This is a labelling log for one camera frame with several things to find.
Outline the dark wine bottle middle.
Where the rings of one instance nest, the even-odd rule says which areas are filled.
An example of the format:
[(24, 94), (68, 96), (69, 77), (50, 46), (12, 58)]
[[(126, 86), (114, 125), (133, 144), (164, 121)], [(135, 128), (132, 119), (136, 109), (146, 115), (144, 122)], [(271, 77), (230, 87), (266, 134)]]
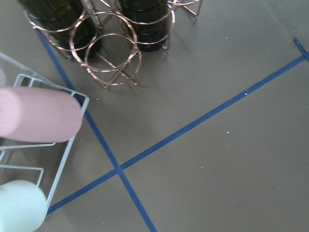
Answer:
[(135, 30), (138, 47), (144, 52), (162, 48), (168, 33), (166, 0), (120, 0), (120, 10)]

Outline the dark wine bottle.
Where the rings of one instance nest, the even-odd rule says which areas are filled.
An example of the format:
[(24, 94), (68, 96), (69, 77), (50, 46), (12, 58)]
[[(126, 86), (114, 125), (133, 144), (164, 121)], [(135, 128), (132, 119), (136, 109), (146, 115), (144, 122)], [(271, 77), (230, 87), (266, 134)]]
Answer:
[(120, 10), (135, 30), (138, 47), (144, 52), (162, 48), (168, 33), (166, 0), (120, 0)]
[[(18, 3), (39, 27), (48, 30), (54, 43), (67, 50), (70, 49), (73, 27), (87, 13), (80, 0), (19, 0)], [(80, 59), (84, 59), (86, 49), (96, 35), (98, 28), (90, 17), (77, 27), (72, 42)]]

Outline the pink plastic cup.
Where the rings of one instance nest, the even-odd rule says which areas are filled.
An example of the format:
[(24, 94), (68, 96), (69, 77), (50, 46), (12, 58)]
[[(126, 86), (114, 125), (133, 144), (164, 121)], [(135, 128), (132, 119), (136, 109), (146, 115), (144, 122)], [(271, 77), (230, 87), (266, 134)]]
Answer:
[(65, 142), (83, 121), (79, 102), (70, 94), (38, 87), (0, 90), (0, 135), (22, 142)]

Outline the dark wine bottle front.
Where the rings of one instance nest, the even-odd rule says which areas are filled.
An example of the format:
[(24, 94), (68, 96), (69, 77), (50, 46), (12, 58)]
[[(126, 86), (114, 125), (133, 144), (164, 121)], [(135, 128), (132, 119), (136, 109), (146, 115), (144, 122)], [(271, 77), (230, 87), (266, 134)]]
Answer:
[[(73, 27), (87, 13), (80, 0), (19, 0), (18, 3), (39, 27), (48, 30), (54, 43), (67, 50), (70, 49)], [(98, 28), (90, 17), (77, 27), (72, 42), (80, 59), (84, 59), (86, 49), (96, 35)]]

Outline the white plastic cup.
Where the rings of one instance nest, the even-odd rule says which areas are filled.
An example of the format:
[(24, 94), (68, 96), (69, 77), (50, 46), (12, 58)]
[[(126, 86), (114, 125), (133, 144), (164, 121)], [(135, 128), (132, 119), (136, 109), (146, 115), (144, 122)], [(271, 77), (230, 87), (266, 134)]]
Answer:
[(36, 184), (14, 180), (0, 187), (0, 230), (34, 232), (47, 213), (46, 197)]

